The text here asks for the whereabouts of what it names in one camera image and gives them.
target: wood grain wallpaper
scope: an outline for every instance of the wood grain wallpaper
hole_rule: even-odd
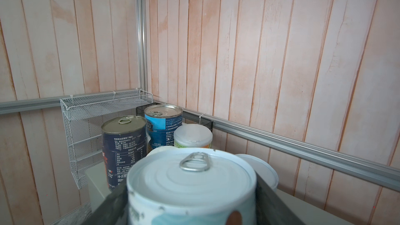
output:
[[[146,0],[160,100],[400,168],[400,0]],[[400,193],[214,130],[279,189],[354,224],[399,224]]]
[[[138,87],[135,0],[0,0],[0,101]],[[89,201],[60,108],[0,115],[0,224],[50,224]]]

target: black mesh basket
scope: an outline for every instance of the black mesh basket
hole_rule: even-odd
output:
[[[136,115],[144,117],[144,110],[147,107],[152,106],[152,105],[156,105],[156,104],[159,104],[159,103],[155,102],[155,103],[146,104],[146,105],[137,107],[136,108]],[[209,128],[211,130],[211,132],[213,131],[212,130],[213,122],[210,119],[203,118],[203,117],[200,118],[199,116],[193,115],[193,114],[185,112],[185,111],[183,111],[182,116],[183,116],[183,121],[182,122],[201,124],[201,125],[206,126],[207,128]]]

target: olive green can lid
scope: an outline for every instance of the olive green can lid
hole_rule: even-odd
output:
[[[108,120],[101,129],[106,134],[124,134],[134,132],[146,125],[146,120],[137,116],[124,116]]]
[[[145,115],[155,118],[178,117],[182,112],[181,107],[168,103],[149,106],[144,110]]]

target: wire mesh basket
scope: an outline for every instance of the wire mesh basket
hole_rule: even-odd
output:
[[[143,106],[137,107],[136,108],[136,115],[144,117],[144,110],[147,107],[152,106],[152,105],[156,105],[156,104],[160,104],[160,103],[156,103],[155,102],[155,103],[150,103],[150,104],[147,104],[147,105],[143,105]],[[182,117],[183,117],[182,122],[184,122],[184,123],[198,123],[198,124],[201,124],[201,125],[206,126],[207,128],[209,128],[211,132],[213,131],[212,130],[213,121],[211,121],[210,119],[200,118],[197,115],[193,115],[192,113],[188,113],[188,112],[185,112],[185,111],[183,111]]]
[[[136,107],[152,102],[153,94],[141,89],[60,99],[71,172],[79,189],[87,184],[85,171],[103,161],[101,125],[114,117],[136,115]]]

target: zip tie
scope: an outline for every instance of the zip tie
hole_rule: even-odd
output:
[[[203,114],[201,114],[200,116],[199,116],[199,124],[201,125],[201,117],[204,115],[205,113],[203,113]]]

